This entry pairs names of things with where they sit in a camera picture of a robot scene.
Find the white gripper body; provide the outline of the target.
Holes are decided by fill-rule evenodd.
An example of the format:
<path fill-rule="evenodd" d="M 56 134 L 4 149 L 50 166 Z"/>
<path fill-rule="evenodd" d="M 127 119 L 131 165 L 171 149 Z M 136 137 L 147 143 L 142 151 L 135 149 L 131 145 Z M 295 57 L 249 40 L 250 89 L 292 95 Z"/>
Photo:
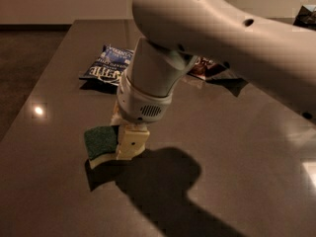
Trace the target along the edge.
<path fill-rule="evenodd" d="M 172 96 L 153 97 L 137 90 L 123 72 L 118 84 L 118 108 L 123 119 L 133 123 L 152 123 L 163 117 Z"/>

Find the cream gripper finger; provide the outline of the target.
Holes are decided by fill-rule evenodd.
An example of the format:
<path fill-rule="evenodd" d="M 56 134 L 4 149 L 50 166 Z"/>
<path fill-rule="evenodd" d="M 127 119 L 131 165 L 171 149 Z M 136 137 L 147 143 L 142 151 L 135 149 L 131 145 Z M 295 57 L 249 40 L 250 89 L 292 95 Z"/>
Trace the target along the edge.
<path fill-rule="evenodd" d="M 118 128 L 118 160 L 131 160 L 145 150 L 150 132 L 146 124 L 121 124 Z"/>
<path fill-rule="evenodd" d="M 120 110 L 119 110 L 119 103 L 115 102 L 113 115 L 111 117 L 110 125 L 122 125 L 124 122 L 124 119 L 121 116 Z"/>

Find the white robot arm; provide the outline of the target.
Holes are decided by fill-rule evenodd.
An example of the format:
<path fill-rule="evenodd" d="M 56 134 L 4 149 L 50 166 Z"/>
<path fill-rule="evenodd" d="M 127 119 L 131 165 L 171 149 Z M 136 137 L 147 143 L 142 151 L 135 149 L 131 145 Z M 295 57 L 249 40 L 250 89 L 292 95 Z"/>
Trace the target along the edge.
<path fill-rule="evenodd" d="M 308 120 L 316 119 L 316 32 L 245 13 L 224 0 L 132 0 L 142 33 L 118 86 L 117 159 L 141 154 L 177 81 L 209 58 Z"/>

